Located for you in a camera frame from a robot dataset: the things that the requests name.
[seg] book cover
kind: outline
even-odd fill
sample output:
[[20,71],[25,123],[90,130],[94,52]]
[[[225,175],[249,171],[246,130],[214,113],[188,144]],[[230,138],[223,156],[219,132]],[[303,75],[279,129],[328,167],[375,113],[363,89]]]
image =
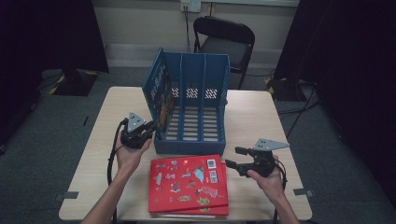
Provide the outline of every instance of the book cover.
[[151,161],[148,211],[228,215],[227,178],[219,155]]
[[156,137],[160,140],[166,138],[168,123],[175,107],[171,84],[164,52],[160,49],[142,87],[152,119],[157,123]]

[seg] wall outlet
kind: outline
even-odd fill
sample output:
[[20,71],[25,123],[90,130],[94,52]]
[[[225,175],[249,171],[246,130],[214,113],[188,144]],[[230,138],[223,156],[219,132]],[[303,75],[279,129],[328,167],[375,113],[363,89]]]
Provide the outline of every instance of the wall outlet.
[[201,12],[201,0],[180,0],[180,11]]

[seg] white wall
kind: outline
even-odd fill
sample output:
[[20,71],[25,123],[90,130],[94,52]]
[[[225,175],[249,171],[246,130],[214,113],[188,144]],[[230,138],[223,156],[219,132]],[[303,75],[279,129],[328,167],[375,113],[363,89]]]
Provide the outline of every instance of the white wall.
[[[93,0],[93,5],[110,66],[150,66],[158,47],[187,51],[186,22],[177,0]],[[203,2],[201,13],[189,13],[191,50],[193,21],[211,13],[242,22],[255,33],[251,67],[275,67],[295,10],[296,7]]]

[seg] blue basket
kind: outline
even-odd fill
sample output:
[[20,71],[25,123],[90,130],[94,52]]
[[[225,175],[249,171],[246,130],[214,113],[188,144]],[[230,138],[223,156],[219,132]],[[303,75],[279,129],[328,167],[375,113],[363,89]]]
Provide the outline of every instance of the blue basket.
[[227,55],[160,49],[143,85],[158,154],[223,154],[229,77]]

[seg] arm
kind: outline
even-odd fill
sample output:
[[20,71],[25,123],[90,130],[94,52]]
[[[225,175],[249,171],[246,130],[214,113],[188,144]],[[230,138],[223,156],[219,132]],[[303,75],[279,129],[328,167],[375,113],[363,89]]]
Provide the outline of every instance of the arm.
[[147,140],[141,149],[130,149],[122,146],[119,136],[116,144],[116,148],[121,147],[116,154],[119,170],[105,193],[81,223],[108,224],[110,222],[128,179],[139,165],[143,153],[149,149],[150,143],[151,139]]
[[280,171],[277,167],[267,177],[262,177],[253,170],[248,170],[247,174],[257,181],[257,184],[262,189],[264,194],[268,197],[270,202],[274,204],[281,223],[300,223],[289,203],[289,200],[286,198],[285,191],[282,188]]

